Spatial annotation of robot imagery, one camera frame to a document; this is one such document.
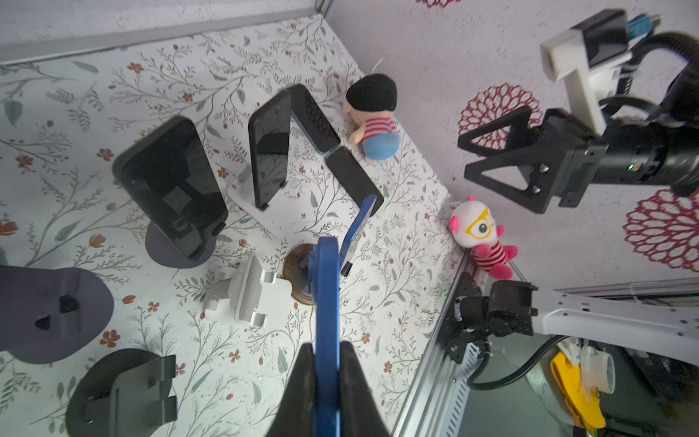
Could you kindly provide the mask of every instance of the black beret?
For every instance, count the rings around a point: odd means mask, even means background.
[[[385,74],[364,76],[347,89],[347,102],[356,110],[376,113],[396,110],[396,83]]]

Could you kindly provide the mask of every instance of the white wall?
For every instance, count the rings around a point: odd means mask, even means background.
[[[315,0],[5,0],[0,45],[312,8]]]
[[[699,263],[673,269],[625,241],[627,213],[657,187],[591,186],[580,207],[558,208],[555,198],[536,215],[464,180],[463,166],[476,158],[456,149],[456,139],[461,111],[492,85],[521,85],[541,109],[567,107],[563,84],[542,72],[539,44],[549,37],[604,8],[626,8],[630,17],[660,13],[661,30],[699,35],[699,1],[440,1],[444,8],[427,7],[436,0],[337,0],[329,21],[364,71],[385,58],[378,71],[396,80],[399,121],[457,199],[473,195],[491,207],[507,227],[505,243],[520,247],[517,264],[527,278],[576,287],[695,275]],[[675,56],[654,52],[632,92],[659,101],[681,67]]]

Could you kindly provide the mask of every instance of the pink ear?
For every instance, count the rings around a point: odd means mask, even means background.
[[[459,232],[459,218],[457,216],[452,217],[449,221],[449,228],[453,232]]]

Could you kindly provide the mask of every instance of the pink plush toy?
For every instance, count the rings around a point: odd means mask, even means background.
[[[457,206],[449,221],[454,240],[464,248],[473,249],[473,259],[493,278],[512,279],[512,269],[506,264],[514,259],[519,250],[515,246],[503,246],[499,238],[505,233],[504,226],[496,226],[490,209],[472,196]]]

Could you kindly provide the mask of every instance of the phone screen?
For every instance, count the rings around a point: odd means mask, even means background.
[[[287,181],[291,94],[283,90],[255,111],[248,129],[255,206],[265,210]]]
[[[374,216],[384,203],[384,197],[352,156],[352,153],[346,147],[340,147],[325,159],[325,164],[328,165],[328,169],[333,172],[335,178],[347,190],[357,206],[361,206],[369,194],[376,195],[376,203],[374,203],[374,208],[369,215],[370,217]]]
[[[313,146],[321,153],[330,152],[340,144],[340,137],[315,103],[308,89],[294,85],[288,89],[291,92],[291,110],[303,133]]]
[[[198,259],[228,208],[196,127],[175,117],[121,154],[114,176],[143,212],[190,259]]]

